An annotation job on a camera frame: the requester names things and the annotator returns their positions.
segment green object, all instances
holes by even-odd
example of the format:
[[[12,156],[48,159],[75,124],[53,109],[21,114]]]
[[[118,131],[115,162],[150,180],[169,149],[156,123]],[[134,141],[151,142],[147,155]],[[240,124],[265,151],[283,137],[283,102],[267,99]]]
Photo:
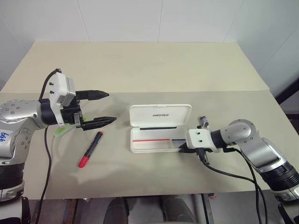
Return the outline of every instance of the green object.
[[[65,135],[66,133],[68,133],[71,129],[75,128],[76,125],[70,125],[70,124],[65,124],[65,127],[59,127],[58,129],[56,129],[56,131],[53,133],[53,135],[56,138],[60,138],[61,136]]]

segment red line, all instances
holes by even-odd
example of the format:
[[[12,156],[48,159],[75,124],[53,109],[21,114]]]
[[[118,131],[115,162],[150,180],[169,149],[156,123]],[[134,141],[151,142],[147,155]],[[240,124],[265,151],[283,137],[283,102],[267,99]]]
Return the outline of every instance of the red line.
[[[145,139],[145,140],[133,140],[135,141],[170,141],[170,139]]]

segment black cable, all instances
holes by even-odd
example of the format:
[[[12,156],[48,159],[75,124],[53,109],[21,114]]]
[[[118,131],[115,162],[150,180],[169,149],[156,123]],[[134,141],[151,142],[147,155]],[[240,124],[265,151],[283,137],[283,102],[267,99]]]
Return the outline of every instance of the black cable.
[[[260,188],[260,187],[258,186],[258,184],[257,184],[256,176],[255,176],[255,174],[254,174],[254,172],[253,172],[252,166],[251,166],[251,164],[244,158],[244,156],[242,155],[242,153],[241,153],[240,150],[238,150],[238,149],[235,148],[235,151],[236,151],[238,154],[240,154],[240,155],[243,157],[243,159],[246,161],[246,163],[247,163],[247,165],[248,165],[248,167],[249,167],[249,169],[250,169],[250,172],[251,172],[251,174],[252,174],[253,181],[255,182],[255,188],[256,188],[256,212],[257,212],[257,215],[258,215],[258,217],[259,217],[259,220],[261,220],[261,219],[260,219],[260,216],[261,216],[261,215],[260,215],[260,209],[259,209],[259,203],[258,203],[258,202],[259,202],[258,190],[260,191],[260,194],[261,194],[262,199],[263,199],[263,207],[264,207],[264,210],[265,210],[265,223],[268,224],[268,211],[267,211],[266,200],[265,200],[265,197],[264,197],[264,195],[263,195],[263,192],[262,192],[261,188]]]
[[[43,87],[42,87],[42,91],[41,91],[41,95],[39,96],[38,100],[41,100],[43,98],[43,94],[45,93],[45,89],[46,89],[46,86],[47,86],[47,83],[49,81],[49,79],[56,74],[56,72],[60,72],[61,73],[61,70],[60,69],[55,69],[54,71],[52,71],[45,79],[44,83],[43,83]]]
[[[259,185],[257,184],[256,181],[251,180],[251,179],[249,179],[249,178],[247,178],[247,177],[245,177],[245,176],[239,176],[239,175],[230,174],[230,173],[227,173],[227,172],[224,172],[224,171],[221,171],[221,170],[218,170],[218,169],[215,169],[215,168],[211,167],[211,166],[207,163],[207,161],[206,161],[206,158],[205,158],[205,156],[206,156],[206,152],[205,152],[205,150],[204,150],[203,148],[198,148],[198,149],[196,149],[196,153],[197,153],[197,155],[199,156],[200,160],[203,162],[203,164],[204,164],[207,168],[209,168],[210,170],[215,171],[215,172],[220,173],[220,174],[223,174],[223,175],[227,175],[227,176],[231,176],[231,177],[235,177],[235,178],[239,178],[239,179],[243,179],[243,180],[250,181],[250,182],[252,182],[255,186],[257,186],[258,190],[261,192],[261,195],[262,195],[262,198],[263,198],[263,201],[264,201],[265,215],[266,215],[266,224],[268,223],[268,219],[267,219],[267,209],[266,209],[266,204],[265,204],[265,198],[264,198],[264,195],[263,195],[263,193],[262,193],[261,188],[259,187]],[[258,211],[257,213],[258,213],[258,217],[259,217],[259,223],[261,224],[262,221],[261,221],[261,218],[260,218],[259,209],[258,209],[257,211]]]
[[[43,205],[43,197],[44,197],[44,195],[46,193],[46,189],[47,189],[47,186],[48,186],[49,177],[50,177],[50,171],[51,171],[51,165],[52,165],[52,159],[51,159],[50,151],[49,151],[48,144],[47,144],[47,131],[48,131],[48,126],[45,129],[44,141],[45,141],[45,147],[46,147],[46,151],[47,151],[48,158],[49,158],[49,166],[48,166],[46,183],[45,183],[45,186],[43,188],[43,193],[42,193],[41,200],[40,200],[39,206],[38,206],[38,212],[37,212],[37,216],[36,216],[36,224],[38,224],[39,216],[41,214],[42,205]]]

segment black wire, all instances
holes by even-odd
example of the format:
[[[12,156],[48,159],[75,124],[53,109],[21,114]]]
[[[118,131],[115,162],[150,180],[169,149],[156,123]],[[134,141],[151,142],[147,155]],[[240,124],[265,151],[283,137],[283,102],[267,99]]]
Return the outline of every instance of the black wire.
[[[235,177],[235,178],[239,178],[239,179],[243,179],[243,180],[247,180],[247,181],[252,182],[255,186],[257,186],[258,190],[261,192],[261,195],[262,195],[262,198],[263,198],[263,201],[264,201],[264,207],[266,208],[264,195],[263,195],[263,193],[262,193],[261,188],[260,188],[259,185],[257,184],[257,182],[255,182],[254,180],[251,180],[251,179],[249,179],[249,178],[247,178],[247,177],[245,177],[245,176],[234,175],[234,174],[230,174],[230,173],[227,173],[227,172],[224,172],[224,171],[215,169],[215,168],[211,167],[211,166],[207,163],[207,161],[206,161],[205,159],[202,159],[202,158],[201,158],[200,160],[203,162],[203,164],[204,164],[207,168],[209,168],[209,169],[212,170],[212,171],[215,171],[215,172],[220,173],[220,174],[223,174],[223,175],[227,175],[227,176],[231,176],[231,177]],[[267,223],[268,223],[268,219],[267,219],[267,214],[266,214],[266,212],[267,212],[267,209],[265,209],[266,224],[267,224]]]
[[[45,89],[47,86],[47,83],[49,81],[49,79],[56,74],[56,72],[61,72],[60,69],[55,69],[54,71],[52,71],[45,79],[44,83],[43,83],[43,87],[42,87],[42,91],[41,91],[41,95],[39,96],[38,100],[41,100],[43,98],[43,94],[45,93]]]
[[[45,141],[45,147],[46,147],[46,151],[47,151],[48,158],[49,158],[49,166],[48,166],[46,183],[45,183],[45,186],[43,188],[43,193],[42,193],[41,200],[40,200],[39,206],[38,206],[38,212],[37,212],[37,216],[36,216],[36,224],[38,224],[39,216],[41,214],[42,205],[43,205],[43,197],[44,197],[44,195],[46,193],[46,189],[47,189],[47,186],[48,186],[49,177],[50,177],[50,171],[51,171],[51,165],[52,165],[52,159],[51,159],[51,155],[50,155],[48,144],[47,144],[47,131],[48,131],[48,126],[45,129],[44,141]]]
[[[256,188],[256,212],[257,212],[257,216],[259,217],[259,221],[261,222],[261,215],[260,215],[260,209],[259,209],[259,197],[258,197],[258,190],[260,191],[261,193],[261,196],[262,196],[262,199],[263,199],[263,207],[264,207],[264,210],[265,210],[265,223],[268,224],[268,211],[267,211],[267,204],[266,204],[266,200],[265,200],[265,197],[263,195],[263,192],[261,190],[261,188],[258,186],[257,184],[257,181],[256,181],[256,176],[253,172],[253,169],[252,169],[252,166],[251,164],[244,158],[244,156],[242,155],[241,151],[236,149],[235,148],[235,151],[240,154],[243,159],[246,161],[249,169],[250,169],[250,172],[252,174],[252,178],[253,178],[253,181],[255,182],[255,188]]]

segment person's leg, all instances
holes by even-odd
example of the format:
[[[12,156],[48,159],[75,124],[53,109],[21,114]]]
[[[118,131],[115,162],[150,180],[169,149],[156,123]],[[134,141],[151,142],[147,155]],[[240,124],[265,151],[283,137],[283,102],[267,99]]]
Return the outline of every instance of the person's leg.
[[[190,209],[178,195],[163,195],[161,199],[165,221],[195,223]]]
[[[128,224],[128,204],[124,198],[117,197],[110,202],[103,224]]]

